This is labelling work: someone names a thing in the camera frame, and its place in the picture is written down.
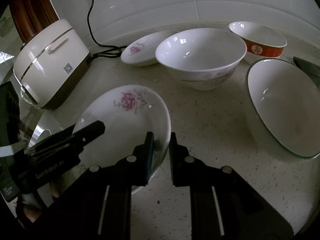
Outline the person left hand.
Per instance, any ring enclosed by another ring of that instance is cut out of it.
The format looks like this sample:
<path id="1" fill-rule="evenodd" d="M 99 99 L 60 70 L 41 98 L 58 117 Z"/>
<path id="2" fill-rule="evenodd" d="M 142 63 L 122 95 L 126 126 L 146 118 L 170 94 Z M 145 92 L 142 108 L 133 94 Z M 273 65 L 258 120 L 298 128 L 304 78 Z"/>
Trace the person left hand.
<path id="1" fill-rule="evenodd" d="M 48 183 L 32 193 L 21 194 L 15 208 L 18 222 L 25 229 L 31 227 L 58 197 L 59 193 L 53 183 Z"/>

